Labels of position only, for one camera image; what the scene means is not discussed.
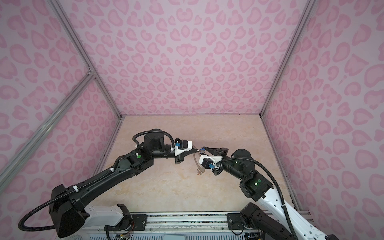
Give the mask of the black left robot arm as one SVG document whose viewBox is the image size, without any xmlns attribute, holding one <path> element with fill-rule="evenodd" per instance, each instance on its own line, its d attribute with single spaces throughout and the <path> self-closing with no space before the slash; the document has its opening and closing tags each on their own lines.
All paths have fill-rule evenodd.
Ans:
<svg viewBox="0 0 384 240">
<path fill-rule="evenodd" d="M 92 207 L 90 203 L 119 183 L 133 178 L 154 164 L 155 159 L 173 158 L 175 164 L 198 152 L 191 141 L 174 139 L 160 129 L 143 131 L 133 136 L 136 147 L 119 156 L 107 170 L 72 185 L 59 185 L 52 198 L 62 199 L 50 204 L 49 213 L 59 238 L 69 237 L 82 228 L 103 226 L 106 231 L 131 230 L 134 220 L 124 204 L 112 207 Z"/>
</svg>

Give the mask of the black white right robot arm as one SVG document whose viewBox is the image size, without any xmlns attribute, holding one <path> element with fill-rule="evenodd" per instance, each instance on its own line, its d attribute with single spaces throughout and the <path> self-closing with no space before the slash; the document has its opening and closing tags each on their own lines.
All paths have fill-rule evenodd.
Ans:
<svg viewBox="0 0 384 240">
<path fill-rule="evenodd" d="M 199 153 L 200 165 L 212 170 L 214 175 L 227 172 L 240 180 L 241 191 L 253 200 L 240 212 L 242 225 L 260 230 L 263 240 L 337 239 L 317 229 L 289 205 L 277 180 L 249 151 L 238 149 L 228 156 L 226 148 L 204 147 Z"/>
</svg>

